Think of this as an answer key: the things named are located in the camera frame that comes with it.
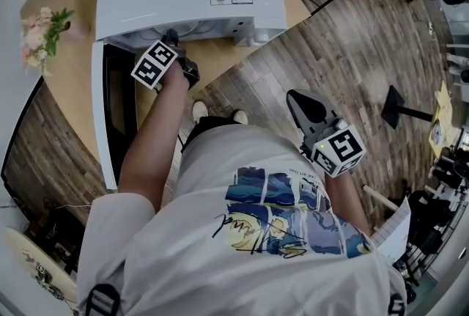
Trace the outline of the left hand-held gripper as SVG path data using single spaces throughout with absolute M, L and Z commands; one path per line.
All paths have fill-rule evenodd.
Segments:
M 137 61 L 131 75 L 148 89 L 154 89 L 169 67 L 177 60 L 190 87 L 199 81 L 199 70 L 195 62 L 186 56 L 179 45 L 179 35 L 175 29 L 168 29 L 164 42 L 155 41 Z

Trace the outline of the white plate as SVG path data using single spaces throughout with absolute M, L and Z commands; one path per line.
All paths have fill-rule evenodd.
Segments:
M 174 30 L 180 39 L 194 35 L 202 35 L 211 32 L 217 25 L 217 21 L 192 21 L 187 23 L 171 23 L 148 28 L 157 35 L 155 39 L 162 38 L 170 29 Z

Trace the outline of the person's left forearm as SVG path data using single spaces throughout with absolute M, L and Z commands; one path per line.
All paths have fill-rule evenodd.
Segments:
M 135 193 L 160 210 L 164 187 L 188 99 L 189 82 L 178 61 L 161 79 L 158 93 L 122 164 L 118 192 Z

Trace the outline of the person's right forearm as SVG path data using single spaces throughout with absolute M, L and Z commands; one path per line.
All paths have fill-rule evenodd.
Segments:
M 325 190 L 333 212 L 370 236 L 369 222 L 351 174 L 346 171 L 336 177 L 331 177 L 325 173 Z

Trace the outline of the person's left white shoe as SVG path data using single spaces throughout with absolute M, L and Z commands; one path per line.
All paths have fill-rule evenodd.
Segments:
M 200 123 L 201 118 L 208 117 L 208 109 L 205 103 L 202 100 L 197 100 L 194 102 L 192 107 L 192 117 L 193 121 L 196 124 Z

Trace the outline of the black floor stand base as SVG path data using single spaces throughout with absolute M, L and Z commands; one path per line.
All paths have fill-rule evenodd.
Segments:
M 391 85 L 388 89 L 383 110 L 381 111 L 381 117 L 389 126 L 396 130 L 401 115 L 425 122 L 431 122 L 433 119 L 432 114 L 406 107 L 404 98 L 400 95 L 398 90 Z

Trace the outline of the person's black shorts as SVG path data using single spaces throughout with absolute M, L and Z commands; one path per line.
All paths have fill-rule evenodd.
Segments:
M 233 125 L 237 124 L 233 119 L 225 117 L 215 117 L 215 116 L 206 116 L 202 117 L 198 123 L 195 124 L 193 130 L 182 146 L 181 152 L 183 153 L 187 146 L 199 135 L 202 133 L 212 130 L 213 128 L 221 127 L 224 125 Z

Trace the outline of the pink vase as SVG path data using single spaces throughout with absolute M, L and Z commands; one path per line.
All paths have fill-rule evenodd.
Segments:
M 70 28 L 67 30 L 68 35 L 77 40 L 86 38 L 90 32 L 91 26 L 82 21 L 71 21 Z

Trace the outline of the wooden stick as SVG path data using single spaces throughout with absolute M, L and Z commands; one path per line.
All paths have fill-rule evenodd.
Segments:
M 378 202 L 385 205 L 387 208 L 391 209 L 393 212 L 396 212 L 399 209 L 399 207 L 395 205 L 392 201 L 390 201 L 389 199 L 387 199 L 382 194 L 375 191 L 373 188 L 369 187 L 368 185 L 364 185 L 363 190 L 373 199 L 376 199 Z

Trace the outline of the yellow table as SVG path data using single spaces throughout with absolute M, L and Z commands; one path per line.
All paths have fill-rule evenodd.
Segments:
M 453 144 L 457 129 L 452 125 L 453 108 L 446 83 L 443 81 L 436 91 L 437 108 L 431 121 L 429 144 L 434 155 L 439 158 L 444 147 Z

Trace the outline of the pink flower bouquet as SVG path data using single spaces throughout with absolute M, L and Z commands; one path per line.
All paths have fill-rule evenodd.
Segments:
M 42 7 L 37 15 L 21 20 L 21 60 L 25 68 L 38 69 L 42 76 L 50 76 L 48 63 L 56 56 L 61 33 L 71 27 L 74 10 L 53 11 Z

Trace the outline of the white paper sheet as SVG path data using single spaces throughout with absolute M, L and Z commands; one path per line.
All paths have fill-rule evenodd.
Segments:
M 410 231 L 411 209 L 405 197 L 381 228 L 373 235 L 374 244 L 385 261 L 393 265 L 406 252 L 408 235 Z

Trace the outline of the black equipment pile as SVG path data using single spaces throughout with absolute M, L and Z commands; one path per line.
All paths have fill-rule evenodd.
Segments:
M 418 285 L 428 261 L 436 258 L 454 231 L 451 223 L 469 194 L 469 149 L 459 148 L 440 156 L 429 177 L 438 185 L 413 191 L 406 180 L 402 181 L 402 196 L 407 198 L 411 212 L 407 248 L 402 256 L 408 284 Z

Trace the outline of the person's white printed t-shirt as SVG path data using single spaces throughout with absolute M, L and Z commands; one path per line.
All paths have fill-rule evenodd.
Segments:
M 137 194 L 92 203 L 79 304 L 103 283 L 126 316 L 405 316 L 407 300 L 296 147 L 240 124 L 188 145 L 161 210 Z

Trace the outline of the round beige table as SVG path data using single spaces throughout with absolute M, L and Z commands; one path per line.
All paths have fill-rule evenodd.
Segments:
M 33 280 L 55 299 L 78 313 L 75 280 L 23 233 L 6 227 L 4 241 L 13 257 Z

